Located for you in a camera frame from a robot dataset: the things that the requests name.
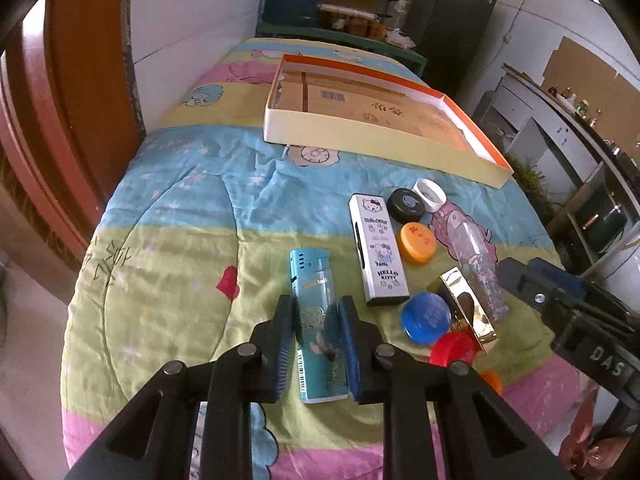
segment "green table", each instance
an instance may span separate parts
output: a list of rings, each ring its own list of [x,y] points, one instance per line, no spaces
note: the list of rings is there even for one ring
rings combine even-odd
[[[413,50],[405,50],[404,48],[389,45],[388,43],[353,36],[352,34],[339,32],[337,30],[259,23],[255,29],[255,35],[258,38],[296,38],[301,40],[319,40],[326,41],[327,43],[355,46],[359,49],[367,50],[368,52],[375,52],[376,54],[392,57],[404,64],[418,77],[422,76],[422,71],[427,64],[427,59]]]

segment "black bottle cap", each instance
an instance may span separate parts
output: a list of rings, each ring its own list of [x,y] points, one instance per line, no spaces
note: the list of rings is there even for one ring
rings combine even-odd
[[[424,215],[424,202],[410,189],[400,187],[386,201],[386,209],[401,224],[419,222]]]

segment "red heart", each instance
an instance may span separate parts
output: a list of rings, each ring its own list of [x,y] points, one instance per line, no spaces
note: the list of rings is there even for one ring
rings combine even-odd
[[[216,285],[217,290],[222,292],[229,300],[234,300],[240,294],[240,287],[238,286],[238,269],[235,267],[227,267],[225,272],[222,273],[220,282]]]

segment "barcode label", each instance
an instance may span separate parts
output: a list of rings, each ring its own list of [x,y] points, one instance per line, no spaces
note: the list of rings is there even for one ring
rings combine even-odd
[[[305,365],[302,361],[302,350],[298,350],[298,376],[300,377],[300,393],[306,394]]]
[[[347,101],[347,98],[344,94],[340,94],[340,92],[329,92],[328,90],[321,90],[320,94],[322,99],[329,99],[331,101],[342,101],[343,103]]]

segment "screw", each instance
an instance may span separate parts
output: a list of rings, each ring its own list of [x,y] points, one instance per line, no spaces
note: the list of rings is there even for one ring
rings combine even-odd
[[[380,357],[391,357],[395,353],[396,349],[387,343],[382,343],[382,345],[378,345],[376,348],[376,354]]]
[[[469,373],[469,365],[464,361],[453,361],[449,365],[449,368],[451,368],[451,371],[456,375],[467,375]]]
[[[182,371],[184,363],[180,361],[169,361],[162,367],[162,371],[167,375],[175,375]]]
[[[253,343],[242,343],[239,347],[238,347],[238,353],[242,356],[242,357],[249,357],[254,355],[256,352],[258,351],[258,349],[256,348],[256,346]]]

